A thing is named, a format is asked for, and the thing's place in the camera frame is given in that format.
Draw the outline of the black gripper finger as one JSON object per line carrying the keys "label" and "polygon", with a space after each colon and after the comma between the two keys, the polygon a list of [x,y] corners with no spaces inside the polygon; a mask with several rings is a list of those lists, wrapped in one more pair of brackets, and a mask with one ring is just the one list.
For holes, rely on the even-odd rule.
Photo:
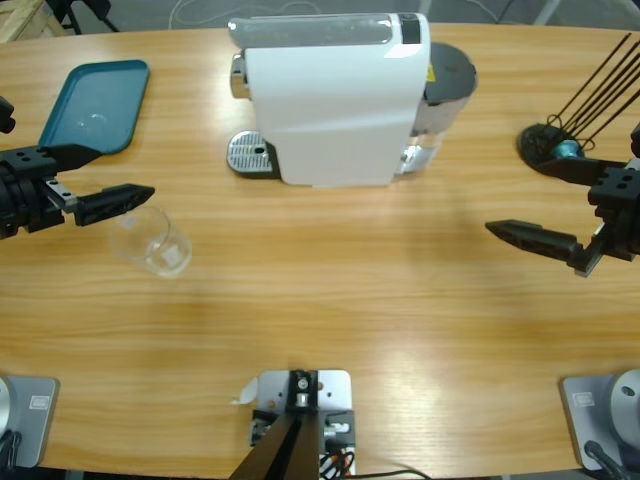
{"label": "black gripper finger", "polygon": [[143,205],[155,193],[151,186],[123,184],[77,198],[75,224],[88,226],[123,215]]}
{"label": "black gripper finger", "polygon": [[544,175],[588,186],[589,200],[637,200],[639,168],[625,163],[590,158],[564,157],[539,165]]}
{"label": "black gripper finger", "polygon": [[92,148],[69,144],[29,146],[1,152],[1,166],[16,174],[58,174],[76,170],[102,156]]}
{"label": "black gripper finger", "polygon": [[583,246],[574,235],[519,220],[491,221],[485,227],[497,238],[520,250],[564,262],[579,276],[591,274],[608,246],[608,228],[605,225],[599,227],[587,246]]}

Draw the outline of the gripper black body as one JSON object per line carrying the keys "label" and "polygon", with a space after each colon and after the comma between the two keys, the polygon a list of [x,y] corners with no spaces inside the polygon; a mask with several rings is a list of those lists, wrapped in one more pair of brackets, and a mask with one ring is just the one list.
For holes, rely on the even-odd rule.
{"label": "gripper black body", "polygon": [[1,170],[1,239],[13,237],[20,228],[28,233],[64,222],[64,213],[77,209],[78,197],[57,179],[51,169],[43,171]]}
{"label": "gripper black body", "polygon": [[603,221],[605,256],[633,260],[639,255],[639,199],[616,207],[601,204],[595,214]]}

